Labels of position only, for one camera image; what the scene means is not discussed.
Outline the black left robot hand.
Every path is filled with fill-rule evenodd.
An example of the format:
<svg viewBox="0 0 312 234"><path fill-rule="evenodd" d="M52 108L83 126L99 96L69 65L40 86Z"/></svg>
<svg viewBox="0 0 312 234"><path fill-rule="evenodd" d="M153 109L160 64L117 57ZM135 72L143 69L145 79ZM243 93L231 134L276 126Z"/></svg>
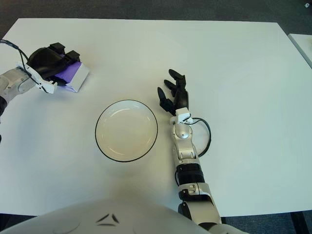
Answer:
<svg viewBox="0 0 312 234"><path fill-rule="evenodd" d="M65 52L65 46L59 42L42 47L33 52L27 62L45 81L65 86L70 82L70 74L80 63L80 54L72 50Z"/></svg>

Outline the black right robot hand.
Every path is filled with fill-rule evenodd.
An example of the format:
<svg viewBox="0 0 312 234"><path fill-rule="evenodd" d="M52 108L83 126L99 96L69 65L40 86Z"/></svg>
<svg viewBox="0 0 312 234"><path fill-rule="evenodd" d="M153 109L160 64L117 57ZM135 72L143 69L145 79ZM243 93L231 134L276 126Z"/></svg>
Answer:
<svg viewBox="0 0 312 234"><path fill-rule="evenodd" d="M157 93L160 107L166 112L169 112L175 116L176 110L181 108L189 108L189 96L186 90L185 75L181 75L173 69L169 69L168 72L169 75L175 80L175 84L166 79L164 80L164 84L171 91L174 101L166 98L163 90L160 87L157 88Z"/></svg>

